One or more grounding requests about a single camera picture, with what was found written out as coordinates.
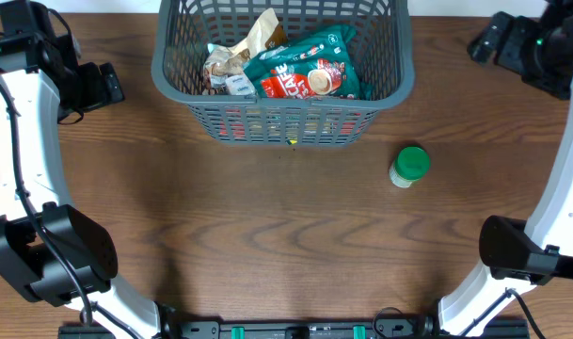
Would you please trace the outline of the beige paper pouch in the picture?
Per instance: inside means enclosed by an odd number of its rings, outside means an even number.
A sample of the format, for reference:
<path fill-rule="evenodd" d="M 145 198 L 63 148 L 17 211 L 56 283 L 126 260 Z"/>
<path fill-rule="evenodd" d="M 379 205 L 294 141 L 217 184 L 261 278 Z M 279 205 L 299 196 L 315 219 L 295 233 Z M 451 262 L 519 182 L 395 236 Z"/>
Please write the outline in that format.
<path fill-rule="evenodd" d="M 287 36 L 272 8 L 265 10 L 247 36 L 232 47 L 209 43 L 209 56 L 203 65 L 203 95 L 229 95 L 226 79 L 245 74 L 244 66 L 268 49 L 286 43 Z"/>

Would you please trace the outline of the green lidded jar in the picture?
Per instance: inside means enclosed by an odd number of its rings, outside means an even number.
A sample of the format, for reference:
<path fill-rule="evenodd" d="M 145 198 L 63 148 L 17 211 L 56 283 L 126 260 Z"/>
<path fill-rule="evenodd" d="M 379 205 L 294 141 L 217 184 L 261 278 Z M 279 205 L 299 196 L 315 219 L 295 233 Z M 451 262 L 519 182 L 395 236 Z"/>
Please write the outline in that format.
<path fill-rule="evenodd" d="M 391 182 L 400 188 L 409 188 L 426 175 L 430 169 L 429 154 L 421 147 L 404 147 L 389 168 Z"/>

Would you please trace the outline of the green Nescafe coffee bag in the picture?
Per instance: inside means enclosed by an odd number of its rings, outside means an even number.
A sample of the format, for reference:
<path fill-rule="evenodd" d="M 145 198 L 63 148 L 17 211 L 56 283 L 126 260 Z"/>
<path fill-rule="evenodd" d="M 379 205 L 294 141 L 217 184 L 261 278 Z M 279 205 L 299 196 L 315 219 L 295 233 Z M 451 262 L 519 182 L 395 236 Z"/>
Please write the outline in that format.
<path fill-rule="evenodd" d="M 243 67 L 263 98 L 338 97 L 364 100 L 372 87 L 362 82 L 347 51 L 357 35 L 348 24 L 334 24 L 259 53 Z"/>

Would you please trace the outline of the red spaghetti packet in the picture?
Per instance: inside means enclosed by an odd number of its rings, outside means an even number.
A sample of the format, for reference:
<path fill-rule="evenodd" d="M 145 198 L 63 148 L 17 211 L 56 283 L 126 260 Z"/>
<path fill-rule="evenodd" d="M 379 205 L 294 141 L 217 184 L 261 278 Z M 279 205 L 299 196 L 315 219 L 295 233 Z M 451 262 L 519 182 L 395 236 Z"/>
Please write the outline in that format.
<path fill-rule="evenodd" d="M 224 117 L 209 113 L 210 135 L 224 142 L 287 145 L 344 145 L 355 141 L 373 119 L 371 113 L 346 112 L 339 108 L 322 112 L 313 108 L 229 108 Z"/>

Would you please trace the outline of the white Kleenex tissue multipack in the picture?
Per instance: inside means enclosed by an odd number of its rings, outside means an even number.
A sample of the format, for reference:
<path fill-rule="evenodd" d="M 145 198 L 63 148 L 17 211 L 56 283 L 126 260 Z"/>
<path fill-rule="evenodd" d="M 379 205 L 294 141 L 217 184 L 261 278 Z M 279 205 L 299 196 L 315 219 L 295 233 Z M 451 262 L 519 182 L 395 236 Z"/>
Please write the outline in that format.
<path fill-rule="evenodd" d="M 230 76 L 226 79 L 226 89 L 229 95 L 249 96 L 255 95 L 256 89 L 245 74 Z"/>

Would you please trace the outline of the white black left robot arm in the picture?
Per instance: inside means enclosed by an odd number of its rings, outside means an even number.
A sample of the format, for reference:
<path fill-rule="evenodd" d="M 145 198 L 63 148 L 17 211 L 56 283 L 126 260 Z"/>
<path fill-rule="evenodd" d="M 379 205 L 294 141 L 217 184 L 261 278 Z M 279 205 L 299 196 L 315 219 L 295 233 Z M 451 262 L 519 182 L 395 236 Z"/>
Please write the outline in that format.
<path fill-rule="evenodd" d="M 177 338 L 172 312 L 118 273 L 108 231 L 72 202 L 58 125 L 124 95 L 112 65 L 80 62 L 41 3 L 0 5 L 0 276 L 24 299 L 78 312 L 117 338 Z"/>

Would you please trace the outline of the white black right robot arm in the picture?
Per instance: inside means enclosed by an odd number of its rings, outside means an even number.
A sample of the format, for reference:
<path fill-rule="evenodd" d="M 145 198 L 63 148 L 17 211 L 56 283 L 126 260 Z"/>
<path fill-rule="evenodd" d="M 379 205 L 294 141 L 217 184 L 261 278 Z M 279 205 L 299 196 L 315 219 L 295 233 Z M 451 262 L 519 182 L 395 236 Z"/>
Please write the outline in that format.
<path fill-rule="evenodd" d="M 547 2 L 537 19 L 494 14 L 468 54 L 569 106 L 534 210 L 526 218 L 485 220 L 478 263 L 426 322 L 426 332 L 448 338 L 478 338 L 512 301 L 553 279 L 573 281 L 573 0 Z"/>

